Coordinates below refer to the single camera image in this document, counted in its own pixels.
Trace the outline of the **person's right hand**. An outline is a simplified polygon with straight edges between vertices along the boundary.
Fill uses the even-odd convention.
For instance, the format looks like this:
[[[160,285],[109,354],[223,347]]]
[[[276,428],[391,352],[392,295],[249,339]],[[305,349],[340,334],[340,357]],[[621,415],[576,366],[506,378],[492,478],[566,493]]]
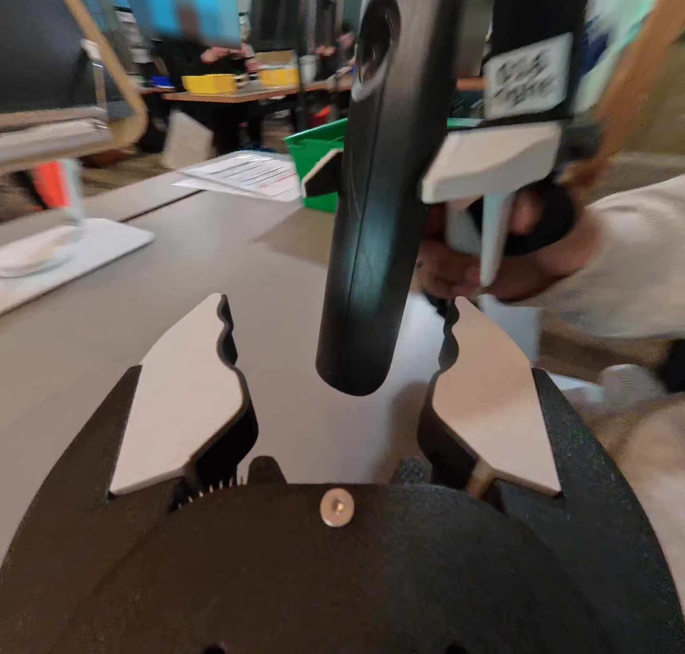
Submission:
[[[581,205],[576,191],[571,192],[571,198],[579,213],[574,228],[546,248],[502,258],[497,278],[487,288],[480,284],[480,259],[452,250],[445,243],[446,206],[432,205],[416,260],[421,288],[445,300],[469,298],[484,291],[502,302],[514,303],[541,295],[573,276],[592,262],[600,244],[601,227],[593,213]]]

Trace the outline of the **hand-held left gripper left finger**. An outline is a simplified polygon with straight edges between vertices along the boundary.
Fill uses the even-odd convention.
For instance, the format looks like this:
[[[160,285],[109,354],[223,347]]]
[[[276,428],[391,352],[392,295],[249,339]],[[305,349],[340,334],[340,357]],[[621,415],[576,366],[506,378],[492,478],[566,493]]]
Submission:
[[[179,479],[190,496],[237,480],[258,438],[227,296],[213,293],[174,324],[141,362],[110,493]]]

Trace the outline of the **green storage bin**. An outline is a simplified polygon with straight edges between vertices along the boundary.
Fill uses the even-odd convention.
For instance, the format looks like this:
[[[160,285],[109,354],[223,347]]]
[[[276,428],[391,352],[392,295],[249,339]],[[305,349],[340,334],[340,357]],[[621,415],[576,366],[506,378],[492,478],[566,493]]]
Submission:
[[[341,149],[345,144],[347,119],[342,118],[320,127],[310,128],[285,138],[288,153],[292,157],[300,181],[330,151]],[[318,212],[335,213],[338,193],[317,197],[302,197],[304,207]]]

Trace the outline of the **wooden workbench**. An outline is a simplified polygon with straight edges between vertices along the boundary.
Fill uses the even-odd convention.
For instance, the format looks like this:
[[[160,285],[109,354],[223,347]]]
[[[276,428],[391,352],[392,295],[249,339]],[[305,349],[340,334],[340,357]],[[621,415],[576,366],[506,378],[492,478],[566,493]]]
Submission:
[[[315,81],[304,87],[305,92],[326,92],[335,91],[348,92],[354,84],[352,75],[345,75],[339,78],[331,77],[325,81]],[[456,89],[461,91],[484,92],[485,83],[482,77],[460,78],[456,84]],[[236,93],[217,93],[217,94],[194,94],[189,92],[163,93],[162,97],[171,102],[216,102],[225,104],[237,104],[240,102],[269,101],[277,98],[296,95],[299,91],[297,86],[286,87],[254,87],[250,90],[244,89]]]

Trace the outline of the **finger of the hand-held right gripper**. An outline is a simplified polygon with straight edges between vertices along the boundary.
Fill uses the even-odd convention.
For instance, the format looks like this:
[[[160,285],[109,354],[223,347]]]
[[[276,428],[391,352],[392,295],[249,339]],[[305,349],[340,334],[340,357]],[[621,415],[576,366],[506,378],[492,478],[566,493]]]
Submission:
[[[421,201],[441,204],[511,194],[547,177],[562,136],[559,121],[449,133],[421,182]]]
[[[322,157],[301,180],[304,198],[319,198],[338,193],[342,187],[344,149],[334,148]]]

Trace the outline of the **white printed paper sheet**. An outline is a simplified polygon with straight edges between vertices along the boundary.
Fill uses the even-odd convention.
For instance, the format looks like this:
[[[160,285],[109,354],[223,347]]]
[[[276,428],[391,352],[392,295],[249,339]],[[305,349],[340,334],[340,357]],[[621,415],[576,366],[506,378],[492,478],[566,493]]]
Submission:
[[[239,151],[178,169],[180,187],[199,187],[266,201],[290,203],[301,198],[292,159],[285,154]]]

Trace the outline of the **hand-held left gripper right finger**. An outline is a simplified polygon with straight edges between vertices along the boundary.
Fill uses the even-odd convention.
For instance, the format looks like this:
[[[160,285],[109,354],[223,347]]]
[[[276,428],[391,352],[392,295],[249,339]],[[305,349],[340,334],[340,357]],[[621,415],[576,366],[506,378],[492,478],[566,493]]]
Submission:
[[[511,337],[458,297],[418,424],[432,480],[482,498],[495,481],[561,493],[531,364]]]

